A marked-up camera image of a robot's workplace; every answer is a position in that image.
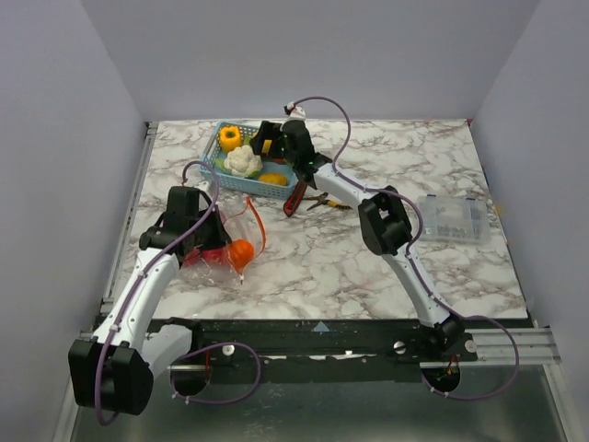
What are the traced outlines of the yellow lemon back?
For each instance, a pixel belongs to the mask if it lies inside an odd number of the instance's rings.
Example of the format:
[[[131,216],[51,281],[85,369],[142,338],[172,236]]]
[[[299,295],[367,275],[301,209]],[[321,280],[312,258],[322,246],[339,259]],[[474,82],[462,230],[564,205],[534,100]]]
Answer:
[[[267,156],[271,150],[271,144],[272,144],[272,140],[271,139],[266,139],[263,144],[262,144],[262,149],[261,149],[261,153],[264,156]]]

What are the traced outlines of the small orange fruit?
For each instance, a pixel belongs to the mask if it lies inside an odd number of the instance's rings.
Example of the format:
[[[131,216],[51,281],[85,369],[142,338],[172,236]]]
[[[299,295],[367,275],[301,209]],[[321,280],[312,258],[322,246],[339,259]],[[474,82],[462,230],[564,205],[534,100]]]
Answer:
[[[258,176],[258,181],[278,186],[286,186],[288,184],[288,179],[278,172],[260,174]]]

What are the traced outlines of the orange pumpkin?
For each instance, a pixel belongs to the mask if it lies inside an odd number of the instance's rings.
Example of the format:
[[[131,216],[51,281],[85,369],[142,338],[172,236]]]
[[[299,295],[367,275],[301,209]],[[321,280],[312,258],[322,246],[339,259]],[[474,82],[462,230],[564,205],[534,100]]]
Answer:
[[[228,246],[228,260],[238,272],[242,271],[254,257],[254,247],[245,239],[237,239]]]

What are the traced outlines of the red bell pepper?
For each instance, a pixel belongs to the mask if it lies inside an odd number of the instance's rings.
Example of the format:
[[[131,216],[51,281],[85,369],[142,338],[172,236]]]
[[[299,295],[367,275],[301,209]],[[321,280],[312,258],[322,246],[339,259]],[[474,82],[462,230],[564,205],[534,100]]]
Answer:
[[[210,266],[227,266],[229,264],[227,248],[214,250],[195,248],[186,255],[183,265],[194,266],[201,263],[206,263]]]

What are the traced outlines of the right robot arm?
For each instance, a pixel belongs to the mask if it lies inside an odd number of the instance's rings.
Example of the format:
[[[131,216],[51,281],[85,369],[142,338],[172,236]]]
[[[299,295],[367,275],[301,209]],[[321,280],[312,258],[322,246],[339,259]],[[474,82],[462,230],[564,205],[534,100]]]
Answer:
[[[315,150],[301,120],[264,121],[250,144],[255,154],[284,161],[304,184],[356,210],[365,246],[383,258],[410,297],[422,326],[424,352],[436,361],[453,354],[464,325],[444,305],[413,250],[416,237],[405,210],[409,200],[392,186],[373,188],[337,170],[329,157]]]

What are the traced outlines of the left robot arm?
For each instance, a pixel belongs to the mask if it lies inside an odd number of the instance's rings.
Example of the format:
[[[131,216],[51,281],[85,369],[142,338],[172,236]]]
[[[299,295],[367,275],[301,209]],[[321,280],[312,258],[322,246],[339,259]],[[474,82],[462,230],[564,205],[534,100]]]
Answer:
[[[139,238],[132,275],[112,310],[87,340],[68,352],[75,402],[104,413],[140,414],[163,366],[143,354],[147,329],[160,298],[193,250],[218,250],[232,241],[216,204],[217,196],[172,187],[165,211]]]

